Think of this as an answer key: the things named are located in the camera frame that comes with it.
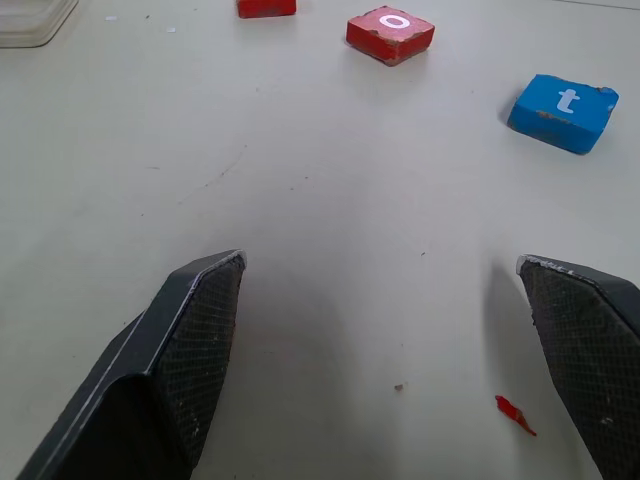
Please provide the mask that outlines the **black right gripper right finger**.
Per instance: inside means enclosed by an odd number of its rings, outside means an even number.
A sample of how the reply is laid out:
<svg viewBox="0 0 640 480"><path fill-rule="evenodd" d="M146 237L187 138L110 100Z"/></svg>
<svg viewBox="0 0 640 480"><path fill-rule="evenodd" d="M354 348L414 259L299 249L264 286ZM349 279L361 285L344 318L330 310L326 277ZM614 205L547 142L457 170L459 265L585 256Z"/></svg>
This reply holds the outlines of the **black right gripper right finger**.
<svg viewBox="0 0 640 480"><path fill-rule="evenodd" d="M519 257L552 382L605 479L639 476L639 290L565 261Z"/></svg>

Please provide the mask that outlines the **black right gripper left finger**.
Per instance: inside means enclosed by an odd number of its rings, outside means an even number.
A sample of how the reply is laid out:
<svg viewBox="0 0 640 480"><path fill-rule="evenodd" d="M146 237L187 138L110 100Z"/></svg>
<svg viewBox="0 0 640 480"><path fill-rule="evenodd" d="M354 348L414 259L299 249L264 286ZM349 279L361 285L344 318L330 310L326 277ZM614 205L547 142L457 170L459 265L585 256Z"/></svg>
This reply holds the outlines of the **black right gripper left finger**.
<svg viewBox="0 0 640 480"><path fill-rule="evenodd" d="M104 349L21 479L188 479L226 377L242 250L173 271Z"/></svg>

